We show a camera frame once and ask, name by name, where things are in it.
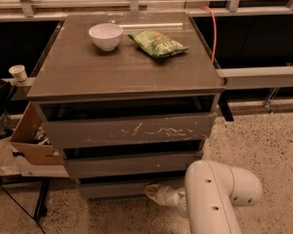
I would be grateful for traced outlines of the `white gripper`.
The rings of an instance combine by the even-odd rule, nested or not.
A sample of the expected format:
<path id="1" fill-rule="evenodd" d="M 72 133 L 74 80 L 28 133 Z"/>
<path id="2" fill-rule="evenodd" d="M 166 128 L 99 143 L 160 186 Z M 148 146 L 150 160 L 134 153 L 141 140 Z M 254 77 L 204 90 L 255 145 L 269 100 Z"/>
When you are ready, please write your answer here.
<path id="1" fill-rule="evenodd" d="M 175 208 L 181 217 L 188 217 L 186 192 L 183 187 L 173 188 L 158 183 L 149 184 L 145 188 L 145 194 L 160 206 Z"/>

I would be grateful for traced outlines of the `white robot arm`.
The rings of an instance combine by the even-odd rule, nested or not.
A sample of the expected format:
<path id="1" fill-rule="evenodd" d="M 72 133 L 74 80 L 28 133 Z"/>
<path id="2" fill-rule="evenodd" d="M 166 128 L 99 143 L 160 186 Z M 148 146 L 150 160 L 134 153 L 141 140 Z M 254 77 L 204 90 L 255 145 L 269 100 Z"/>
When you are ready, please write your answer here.
<path id="1" fill-rule="evenodd" d="M 189 165 L 184 187 L 154 183 L 145 194 L 187 218 L 190 234 L 242 234 L 233 208 L 257 204 L 263 186 L 250 171 L 201 160 Z"/>

